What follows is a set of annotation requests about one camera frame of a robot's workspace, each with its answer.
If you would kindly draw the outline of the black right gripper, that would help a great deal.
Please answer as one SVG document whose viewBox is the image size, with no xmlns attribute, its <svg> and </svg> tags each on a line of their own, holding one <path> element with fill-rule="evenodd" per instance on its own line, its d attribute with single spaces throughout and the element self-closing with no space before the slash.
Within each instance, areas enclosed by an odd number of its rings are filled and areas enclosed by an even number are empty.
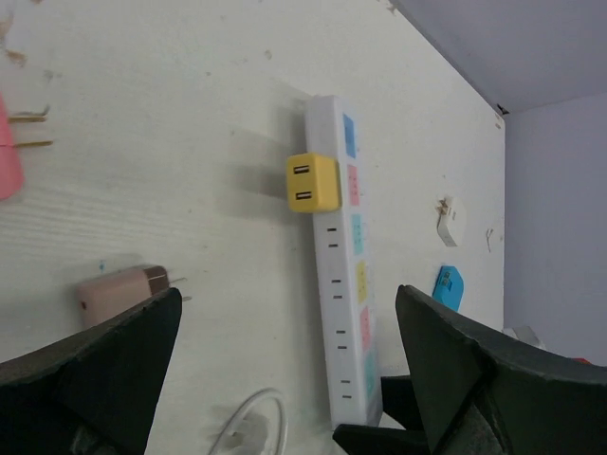
<svg viewBox="0 0 607 455">
<path fill-rule="evenodd" d="M 429 454 L 426 432 L 409 375 L 381 378 L 383 411 L 402 429 L 339 425 L 333 440 L 355 455 Z"/>
</svg>

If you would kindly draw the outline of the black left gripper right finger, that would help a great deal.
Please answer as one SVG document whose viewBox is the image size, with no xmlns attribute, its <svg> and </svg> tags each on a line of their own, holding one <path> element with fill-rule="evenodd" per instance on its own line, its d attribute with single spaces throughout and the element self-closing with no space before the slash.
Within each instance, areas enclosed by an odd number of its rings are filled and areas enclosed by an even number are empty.
<svg viewBox="0 0 607 455">
<path fill-rule="evenodd" d="M 411 285 L 395 298 L 433 454 L 603 454 L 606 370 L 525 344 Z"/>
</svg>

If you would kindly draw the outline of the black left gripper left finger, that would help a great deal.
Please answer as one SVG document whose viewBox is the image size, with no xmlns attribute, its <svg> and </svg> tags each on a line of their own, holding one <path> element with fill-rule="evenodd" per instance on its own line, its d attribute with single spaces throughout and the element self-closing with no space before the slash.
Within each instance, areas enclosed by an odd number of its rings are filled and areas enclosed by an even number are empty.
<svg viewBox="0 0 607 455">
<path fill-rule="evenodd" d="M 142 454 L 179 330 L 174 287 L 1 365 L 4 454 Z"/>
</svg>

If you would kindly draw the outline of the white power strip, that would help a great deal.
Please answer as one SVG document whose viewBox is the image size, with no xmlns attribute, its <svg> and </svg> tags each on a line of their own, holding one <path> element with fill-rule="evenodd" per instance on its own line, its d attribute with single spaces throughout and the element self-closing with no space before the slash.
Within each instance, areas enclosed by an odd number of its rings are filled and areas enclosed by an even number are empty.
<svg viewBox="0 0 607 455">
<path fill-rule="evenodd" d="M 311 152 L 337 163 L 340 208 L 313 215 L 331 423 L 378 425 L 382 413 L 365 156 L 356 111 L 316 96 L 305 111 Z"/>
</svg>

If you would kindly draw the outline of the brown plug block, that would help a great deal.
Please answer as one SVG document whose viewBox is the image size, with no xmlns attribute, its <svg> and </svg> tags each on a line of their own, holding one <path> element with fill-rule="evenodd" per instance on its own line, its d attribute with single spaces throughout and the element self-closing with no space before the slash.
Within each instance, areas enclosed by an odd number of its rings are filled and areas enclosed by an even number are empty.
<svg viewBox="0 0 607 455">
<path fill-rule="evenodd" d="M 75 288 L 83 328 L 101 324 L 186 278 L 171 279 L 162 265 L 138 265 L 81 282 Z"/>
</svg>

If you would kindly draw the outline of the blue plug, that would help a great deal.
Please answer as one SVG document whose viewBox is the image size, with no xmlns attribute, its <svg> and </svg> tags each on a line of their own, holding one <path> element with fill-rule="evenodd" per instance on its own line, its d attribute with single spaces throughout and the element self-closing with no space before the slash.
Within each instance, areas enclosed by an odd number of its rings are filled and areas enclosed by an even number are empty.
<svg viewBox="0 0 607 455">
<path fill-rule="evenodd" d="M 432 298 L 458 312 L 464 290 L 464 280 L 459 270 L 453 265 L 442 265 L 435 281 Z"/>
</svg>

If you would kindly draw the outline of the white plug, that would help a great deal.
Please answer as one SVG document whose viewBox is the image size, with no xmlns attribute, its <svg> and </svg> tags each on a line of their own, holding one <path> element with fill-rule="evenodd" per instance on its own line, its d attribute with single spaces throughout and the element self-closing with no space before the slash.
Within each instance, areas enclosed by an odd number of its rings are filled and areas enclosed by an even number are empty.
<svg viewBox="0 0 607 455">
<path fill-rule="evenodd" d="M 439 201 L 437 209 L 439 238 L 448 247 L 462 245 L 468 221 L 468 212 L 463 201 L 459 197 L 447 195 Z"/>
</svg>

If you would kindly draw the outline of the pink plug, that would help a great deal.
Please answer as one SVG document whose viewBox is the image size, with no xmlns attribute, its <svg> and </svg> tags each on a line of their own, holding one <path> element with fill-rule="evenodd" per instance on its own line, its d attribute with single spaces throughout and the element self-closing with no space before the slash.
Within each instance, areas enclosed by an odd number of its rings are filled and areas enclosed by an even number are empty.
<svg viewBox="0 0 607 455">
<path fill-rule="evenodd" d="M 1 98 L 1 200 L 7 200 L 22 189 L 25 174 L 19 156 L 20 149 L 45 147 L 53 144 L 52 140 L 40 140 L 17 143 L 13 139 L 11 124 L 42 123 L 46 121 L 49 106 L 40 113 L 11 115 Z"/>
</svg>

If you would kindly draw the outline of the yellow plug block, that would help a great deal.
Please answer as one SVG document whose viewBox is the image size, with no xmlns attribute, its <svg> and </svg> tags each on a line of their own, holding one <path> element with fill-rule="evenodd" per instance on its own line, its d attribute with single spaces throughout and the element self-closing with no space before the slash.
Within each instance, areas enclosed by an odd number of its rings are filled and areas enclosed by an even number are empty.
<svg viewBox="0 0 607 455">
<path fill-rule="evenodd" d="M 286 162 L 289 208 L 298 213 L 338 210 L 341 206 L 338 162 L 335 158 L 305 153 Z"/>
</svg>

